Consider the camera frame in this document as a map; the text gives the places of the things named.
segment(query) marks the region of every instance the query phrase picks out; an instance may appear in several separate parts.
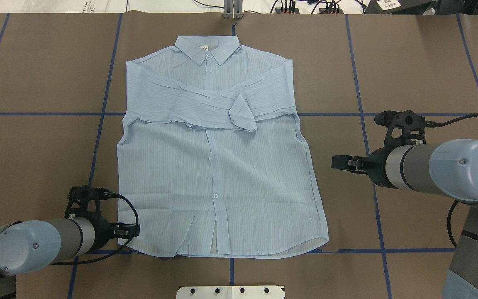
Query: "white bracket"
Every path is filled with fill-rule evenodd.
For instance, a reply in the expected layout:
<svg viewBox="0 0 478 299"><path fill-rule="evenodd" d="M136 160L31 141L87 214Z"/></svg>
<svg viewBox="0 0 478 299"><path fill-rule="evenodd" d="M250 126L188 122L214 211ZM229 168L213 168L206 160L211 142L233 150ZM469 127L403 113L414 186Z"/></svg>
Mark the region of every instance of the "white bracket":
<svg viewBox="0 0 478 299"><path fill-rule="evenodd" d="M283 286L181 287L176 299L285 299Z"/></svg>
<svg viewBox="0 0 478 299"><path fill-rule="evenodd" d="M224 18L242 19L243 0L224 0Z"/></svg>

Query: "shirt collar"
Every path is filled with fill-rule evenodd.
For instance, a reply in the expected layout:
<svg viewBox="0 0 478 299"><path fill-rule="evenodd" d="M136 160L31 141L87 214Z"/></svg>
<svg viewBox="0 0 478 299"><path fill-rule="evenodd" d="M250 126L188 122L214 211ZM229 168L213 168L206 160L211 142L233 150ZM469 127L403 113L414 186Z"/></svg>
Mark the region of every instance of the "shirt collar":
<svg viewBox="0 0 478 299"><path fill-rule="evenodd" d="M237 36L178 36L174 45L199 66L207 53L212 53L220 66L239 48L239 39ZM206 51L200 47L202 45L218 47Z"/></svg>

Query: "shirt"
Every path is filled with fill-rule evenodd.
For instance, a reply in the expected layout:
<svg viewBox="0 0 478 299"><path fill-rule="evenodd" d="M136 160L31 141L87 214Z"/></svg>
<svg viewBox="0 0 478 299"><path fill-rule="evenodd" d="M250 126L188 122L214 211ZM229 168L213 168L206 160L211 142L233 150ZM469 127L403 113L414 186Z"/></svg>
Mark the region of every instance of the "shirt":
<svg viewBox="0 0 478 299"><path fill-rule="evenodd" d="M127 61L119 191L129 246L172 257L291 257L328 241L292 60L237 36L178 37ZM119 221L133 222L119 203Z"/></svg>

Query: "white paper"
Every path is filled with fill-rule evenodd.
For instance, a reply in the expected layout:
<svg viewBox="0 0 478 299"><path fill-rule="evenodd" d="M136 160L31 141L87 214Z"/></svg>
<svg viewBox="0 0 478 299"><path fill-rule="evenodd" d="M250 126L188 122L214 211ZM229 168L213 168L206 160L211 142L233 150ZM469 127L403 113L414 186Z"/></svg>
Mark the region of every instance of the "white paper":
<svg viewBox="0 0 478 299"><path fill-rule="evenodd" d="M402 6L398 0L379 0L377 4L379 4L379 7L384 11Z"/></svg>

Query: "robotic arm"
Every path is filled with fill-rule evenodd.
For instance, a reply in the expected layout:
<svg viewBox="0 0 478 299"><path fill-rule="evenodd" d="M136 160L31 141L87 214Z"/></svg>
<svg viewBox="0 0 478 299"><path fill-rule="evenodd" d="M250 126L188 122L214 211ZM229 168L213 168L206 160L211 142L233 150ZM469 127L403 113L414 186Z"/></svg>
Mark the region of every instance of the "robotic arm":
<svg viewBox="0 0 478 299"><path fill-rule="evenodd" d="M381 187L452 197L456 202L450 214L458 202L471 205L447 273L444 299L478 299L478 140L426 144L425 128L442 127L475 116L478 114L435 123L410 110L385 111L374 119L377 125L388 128L383 148L370 157L332 158L332 168L366 174ZM402 132L398 138L393 137L396 129Z"/></svg>
<svg viewBox="0 0 478 299"><path fill-rule="evenodd" d="M109 223L101 216L100 202L123 199L133 210L135 223ZM95 204L95 211L89 208ZM92 263L111 257L139 236L139 218L132 204L108 189L72 187L63 219L31 220L0 227L0 297L15 296L15 275L40 270L48 265ZM62 262L106 245L113 238L127 239L124 245L99 259Z"/></svg>

